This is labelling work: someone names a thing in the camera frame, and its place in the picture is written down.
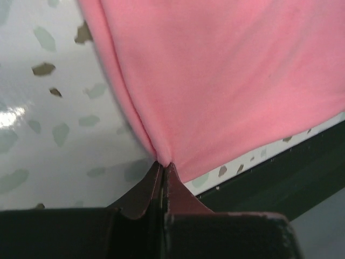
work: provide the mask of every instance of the pink fabric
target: pink fabric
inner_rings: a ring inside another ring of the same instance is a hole
[[[136,134],[192,180],[345,110],[344,0],[80,0]]]

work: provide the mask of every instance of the speckled tabletop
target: speckled tabletop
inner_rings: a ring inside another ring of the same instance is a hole
[[[344,119],[257,148],[186,186],[201,193]],[[106,206],[151,163],[76,0],[0,0],[0,209]]]

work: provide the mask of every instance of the towel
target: towel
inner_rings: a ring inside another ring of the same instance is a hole
[[[345,110],[344,0],[79,2],[135,133],[183,182]]]

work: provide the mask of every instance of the dark green table edge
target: dark green table edge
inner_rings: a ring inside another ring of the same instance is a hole
[[[278,212],[292,221],[345,187],[345,121],[197,197],[215,212]]]

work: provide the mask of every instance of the gray floor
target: gray floor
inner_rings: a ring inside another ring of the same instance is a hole
[[[345,189],[291,222],[305,259],[345,258]]]

